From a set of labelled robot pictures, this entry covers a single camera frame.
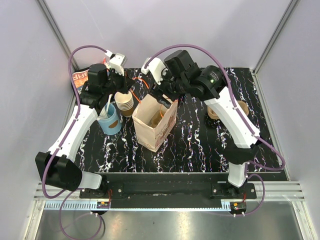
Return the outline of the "stack of paper coffee cups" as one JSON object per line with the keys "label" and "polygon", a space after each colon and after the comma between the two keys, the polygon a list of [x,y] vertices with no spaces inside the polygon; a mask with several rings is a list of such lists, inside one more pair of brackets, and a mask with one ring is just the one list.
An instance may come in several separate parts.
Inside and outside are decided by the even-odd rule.
{"label": "stack of paper coffee cups", "polygon": [[124,117],[129,118],[132,116],[134,112],[134,100],[130,91],[128,93],[117,92],[114,96],[114,100]]}

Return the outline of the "beige paper takeout bag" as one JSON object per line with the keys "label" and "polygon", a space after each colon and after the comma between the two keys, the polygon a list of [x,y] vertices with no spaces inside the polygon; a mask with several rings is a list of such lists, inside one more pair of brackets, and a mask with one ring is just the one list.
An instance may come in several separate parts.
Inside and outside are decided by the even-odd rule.
{"label": "beige paper takeout bag", "polygon": [[176,124],[178,101],[170,101],[170,107],[166,108],[149,94],[136,99],[132,119],[137,141],[155,153]]}

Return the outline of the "brown pulp cup carrier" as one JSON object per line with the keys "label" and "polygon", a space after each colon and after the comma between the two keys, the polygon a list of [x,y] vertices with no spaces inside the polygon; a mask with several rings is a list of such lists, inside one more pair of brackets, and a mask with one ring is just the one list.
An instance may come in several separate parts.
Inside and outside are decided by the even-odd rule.
{"label": "brown pulp cup carrier", "polygon": [[164,115],[165,115],[165,111],[163,110],[158,110],[154,116],[151,118],[150,120],[150,126],[152,128],[155,128],[159,123],[160,121],[163,119]]}

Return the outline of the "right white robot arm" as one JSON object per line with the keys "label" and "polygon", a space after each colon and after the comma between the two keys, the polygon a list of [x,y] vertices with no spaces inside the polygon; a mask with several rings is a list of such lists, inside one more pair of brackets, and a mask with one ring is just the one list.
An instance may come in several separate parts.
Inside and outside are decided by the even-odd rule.
{"label": "right white robot arm", "polygon": [[224,155],[229,162],[227,192],[235,199],[243,195],[246,163],[254,156],[260,130],[250,122],[233,96],[223,68],[215,65],[200,68],[187,50],[177,50],[164,60],[152,57],[144,68],[154,79],[149,94],[164,107],[169,108],[180,96],[189,94],[219,117],[234,142]]}

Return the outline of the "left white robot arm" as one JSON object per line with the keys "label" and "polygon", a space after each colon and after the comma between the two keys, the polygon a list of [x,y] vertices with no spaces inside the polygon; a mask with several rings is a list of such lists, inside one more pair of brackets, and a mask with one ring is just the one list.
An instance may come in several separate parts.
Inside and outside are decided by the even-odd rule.
{"label": "left white robot arm", "polygon": [[134,82],[127,78],[123,66],[96,63],[88,68],[87,81],[76,90],[77,104],[69,122],[47,152],[39,152],[35,163],[42,188],[53,186],[62,191],[90,189],[97,198],[108,193],[108,186],[98,173],[82,171],[74,163],[78,148],[88,129],[108,102],[109,95],[127,93]]}

